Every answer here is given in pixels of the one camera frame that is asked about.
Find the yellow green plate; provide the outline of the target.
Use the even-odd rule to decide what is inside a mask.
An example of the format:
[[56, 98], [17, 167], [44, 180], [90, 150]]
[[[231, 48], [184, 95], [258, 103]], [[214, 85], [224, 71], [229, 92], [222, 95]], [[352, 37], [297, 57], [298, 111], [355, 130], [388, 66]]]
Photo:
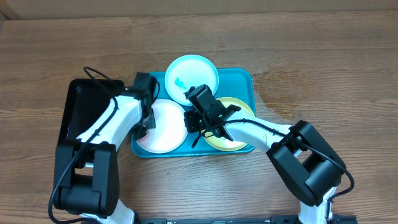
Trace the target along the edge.
[[[254, 112], [251, 109], [250, 106], [248, 106], [245, 102], [233, 98], [233, 97], [221, 97], [218, 98], [222, 102], [222, 104], [227, 108], [229, 105], [235, 105], [240, 107], [242, 110], [246, 111], [250, 115], [254, 116]], [[231, 152], [231, 151], [237, 151], [239, 149], [242, 149], [247, 146], [246, 143], [244, 142], [239, 142], [239, 141], [230, 141], [226, 138], [217, 138], [213, 136], [210, 132], [205, 134], [205, 141], [213, 146], [214, 148], [221, 150], [221, 151], [226, 151], [226, 152]]]

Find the white plate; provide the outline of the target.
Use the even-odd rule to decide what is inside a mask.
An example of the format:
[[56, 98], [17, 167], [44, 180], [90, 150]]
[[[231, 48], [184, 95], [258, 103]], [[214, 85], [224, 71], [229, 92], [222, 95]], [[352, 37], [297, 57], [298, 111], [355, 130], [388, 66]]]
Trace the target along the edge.
[[163, 154], [178, 148], [187, 137], [185, 110], [176, 102], [158, 99], [152, 105], [156, 127], [136, 142], [148, 152]]

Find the light blue plate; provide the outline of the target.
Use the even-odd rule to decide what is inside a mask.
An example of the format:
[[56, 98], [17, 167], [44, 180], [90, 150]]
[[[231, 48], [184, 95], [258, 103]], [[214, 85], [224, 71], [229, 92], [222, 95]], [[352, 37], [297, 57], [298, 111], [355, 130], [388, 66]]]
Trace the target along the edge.
[[206, 84], [212, 94], [217, 92], [219, 75], [216, 67], [201, 55], [184, 55], [175, 59], [165, 72], [165, 89], [177, 103], [190, 106], [185, 92], [190, 87]]

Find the red black sponge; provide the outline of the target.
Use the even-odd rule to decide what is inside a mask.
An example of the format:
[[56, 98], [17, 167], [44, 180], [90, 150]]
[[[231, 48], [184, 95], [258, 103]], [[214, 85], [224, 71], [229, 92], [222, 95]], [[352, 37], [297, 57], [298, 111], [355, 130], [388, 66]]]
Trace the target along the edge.
[[140, 127], [138, 129], [135, 129], [133, 131], [134, 139], [136, 141], [143, 139], [144, 137], [147, 136], [147, 128], [146, 127]]

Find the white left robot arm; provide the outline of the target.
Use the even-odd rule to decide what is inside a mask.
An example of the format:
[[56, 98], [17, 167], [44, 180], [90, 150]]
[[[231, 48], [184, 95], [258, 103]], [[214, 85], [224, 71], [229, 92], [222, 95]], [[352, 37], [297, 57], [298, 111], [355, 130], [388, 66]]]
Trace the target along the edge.
[[137, 223], [137, 214], [119, 198], [117, 154], [124, 138], [155, 127], [152, 105], [159, 81], [139, 72], [132, 86], [107, 76], [97, 80], [91, 67], [87, 79], [70, 83], [55, 149], [53, 190], [48, 203], [76, 215], [71, 223]]

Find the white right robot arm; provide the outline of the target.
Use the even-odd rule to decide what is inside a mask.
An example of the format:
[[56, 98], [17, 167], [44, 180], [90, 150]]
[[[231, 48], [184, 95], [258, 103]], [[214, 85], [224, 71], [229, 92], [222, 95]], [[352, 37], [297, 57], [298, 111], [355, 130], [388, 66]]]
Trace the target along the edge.
[[236, 105], [224, 106], [207, 85], [185, 92], [193, 108], [185, 112], [189, 133], [225, 138], [266, 152], [286, 187], [300, 201], [300, 223], [337, 223], [331, 211], [336, 188], [347, 173], [341, 157], [308, 122], [275, 124]]

